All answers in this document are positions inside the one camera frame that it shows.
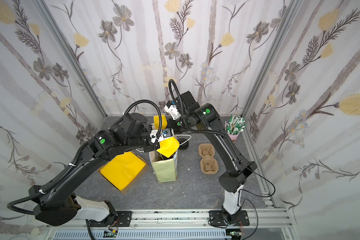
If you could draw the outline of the yellow paper napkin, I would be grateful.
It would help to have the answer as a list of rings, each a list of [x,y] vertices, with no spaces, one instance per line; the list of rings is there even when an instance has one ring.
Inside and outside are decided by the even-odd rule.
[[[179,146],[180,143],[177,138],[171,137],[160,142],[160,148],[157,152],[166,158],[170,158],[178,150]]]

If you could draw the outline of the green white paper bag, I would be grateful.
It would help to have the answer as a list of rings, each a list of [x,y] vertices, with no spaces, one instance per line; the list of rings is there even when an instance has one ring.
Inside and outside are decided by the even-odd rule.
[[[178,139],[191,139],[191,135],[174,136]],[[149,153],[150,162],[159,183],[174,182],[178,178],[178,156],[179,149],[170,157],[166,158],[156,151]]]

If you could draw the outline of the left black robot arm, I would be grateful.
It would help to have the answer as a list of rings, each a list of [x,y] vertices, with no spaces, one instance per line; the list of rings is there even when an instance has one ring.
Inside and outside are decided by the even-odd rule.
[[[153,134],[145,116],[131,113],[139,104],[159,107],[152,101],[139,100],[131,104],[123,116],[107,130],[99,131],[84,142],[73,160],[55,178],[43,186],[29,189],[29,196],[8,203],[9,210],[26,215],[50,226],[61,226],[71,220],[85,220],[86,224],[112,225],[119,219],[111,202],[95,202],[77,196],[74,191],[89,176],[107,162],[134,149],[144,151],[159,147],[162,127]]]

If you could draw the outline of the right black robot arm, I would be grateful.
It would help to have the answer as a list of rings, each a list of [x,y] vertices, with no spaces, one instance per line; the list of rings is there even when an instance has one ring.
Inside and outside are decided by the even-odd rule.
[[[222,218],[226,226],[232,225],[242,211],[240,197],[244,184],[258,166],[254,161],[248,161],[235,146],[224,130],[220,115],[213,105],[200,106],[189,91],[180,94],[173,79],[169,80],[169,92],[172,100],[168,103],[171,107],[175,106],[180,115],[173,120],[169,119],[168,127],[173,129],[176,135],[185,132],[203,134],[225,165],[226,172],[219,177],[225,190]]]

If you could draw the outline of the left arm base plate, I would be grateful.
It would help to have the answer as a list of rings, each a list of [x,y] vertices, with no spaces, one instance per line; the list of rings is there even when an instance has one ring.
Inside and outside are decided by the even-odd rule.
[[[132,220],[132,211],[118,211],[118,219],[116,223],[116,227],[120,228],[128,228],[130,226]]]

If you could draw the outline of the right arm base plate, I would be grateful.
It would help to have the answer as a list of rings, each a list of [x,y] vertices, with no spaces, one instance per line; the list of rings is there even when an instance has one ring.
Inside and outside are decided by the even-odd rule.
[[[213,227],[247,227],[250,222],[248,213],[243,210],[234,215],[222,210],[211,210],[209,211],[209,224]]]

